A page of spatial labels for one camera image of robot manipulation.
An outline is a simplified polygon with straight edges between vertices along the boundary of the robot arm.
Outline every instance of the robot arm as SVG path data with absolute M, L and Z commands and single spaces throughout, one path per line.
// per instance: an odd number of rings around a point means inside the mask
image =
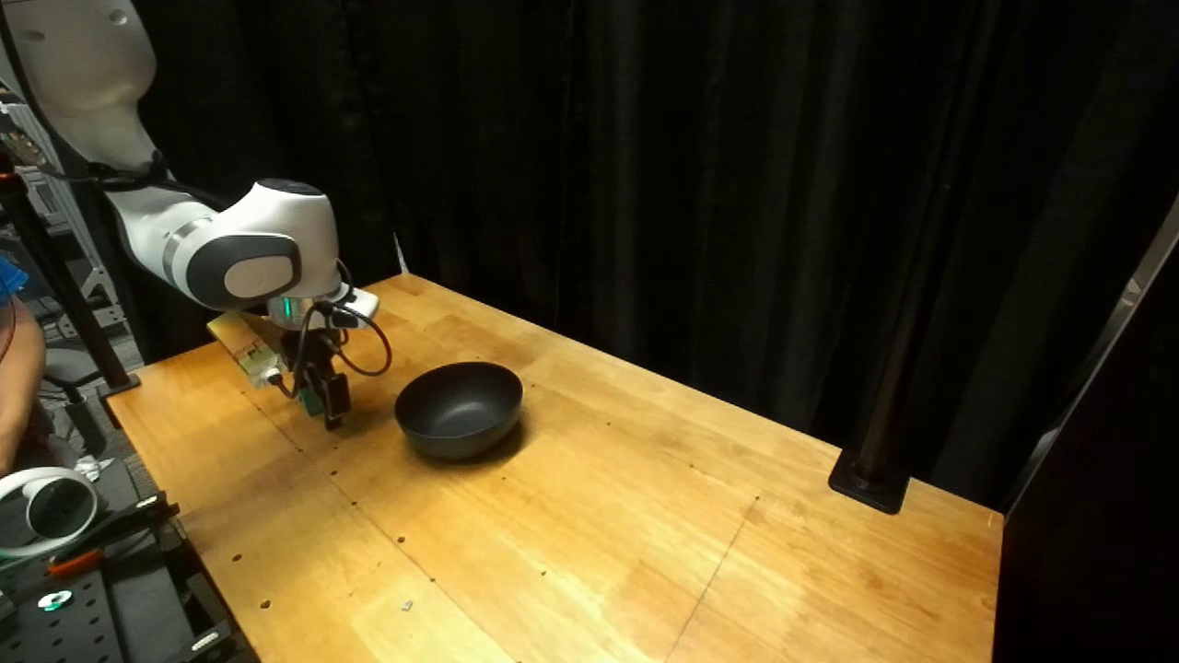
M 129 0 L 4 0 L 25 93 L 86 161 L 110 171 L 129 253 L 200 306 L 339 302 L 336 212 L 325 193 L 263 179 L 209 209 L 172 189 L 137 114 L 154 53 Z

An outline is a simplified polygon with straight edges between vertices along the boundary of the wooden tabletop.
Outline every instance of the wooden tabletop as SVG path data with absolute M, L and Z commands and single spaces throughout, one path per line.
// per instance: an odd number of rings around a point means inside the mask
M 372 287 L 397 358 L 325 430 L 220 345 L 110 398 L 263 659 L 990 659 L 1004 519 L 440 284 Z M 358 363 L 381 342 L 358 331 Z M 392 416 L 449 361 L 525 381 L 525 446 L 417 462 Z

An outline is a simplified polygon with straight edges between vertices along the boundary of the black curtain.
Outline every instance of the black curtain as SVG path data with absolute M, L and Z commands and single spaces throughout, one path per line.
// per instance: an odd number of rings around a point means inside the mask
M 313 179 L 361 277 L 397 236 L 425 277 L 835 446 L 883 438 L 989 506 L 1179 179 L 1169 0 L 143 18 L 172 70 L 143 117 L 182 177 Z

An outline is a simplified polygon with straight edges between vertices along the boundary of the person's arm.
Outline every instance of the person's arm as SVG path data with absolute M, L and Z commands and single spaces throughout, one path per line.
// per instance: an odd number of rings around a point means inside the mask
M 21 446 L 43 371 L 43 338 L 37 318 L 13 298 L 0 306 L 0 474 L 13 471 Z

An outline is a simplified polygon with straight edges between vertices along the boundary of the bowl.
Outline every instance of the bowl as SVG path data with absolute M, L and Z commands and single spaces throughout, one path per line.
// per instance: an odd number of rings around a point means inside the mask
M 417 376 L 393 406 L 425 462 L 474 462 L 521 423 L 525 383 L 492 361 L 444 363 Z

